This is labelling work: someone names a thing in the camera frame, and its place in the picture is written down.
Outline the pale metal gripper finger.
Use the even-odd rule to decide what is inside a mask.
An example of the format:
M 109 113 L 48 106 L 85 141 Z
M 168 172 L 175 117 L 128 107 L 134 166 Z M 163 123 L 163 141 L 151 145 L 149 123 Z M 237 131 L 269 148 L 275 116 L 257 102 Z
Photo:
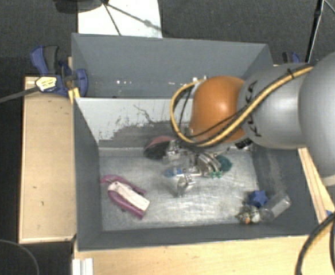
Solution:
M 186 186 L 186 179 L 185 177 L 181 176 L 176 184 L 176 196 L 181 197 L 184 195 L 185 192 L 185 186 Z
M 185 177 L 185 184 L 184 184 L 184 192 L 189 192 L 193 186 L 196 184 L 195 178 L 191 176 L 186 176 Z

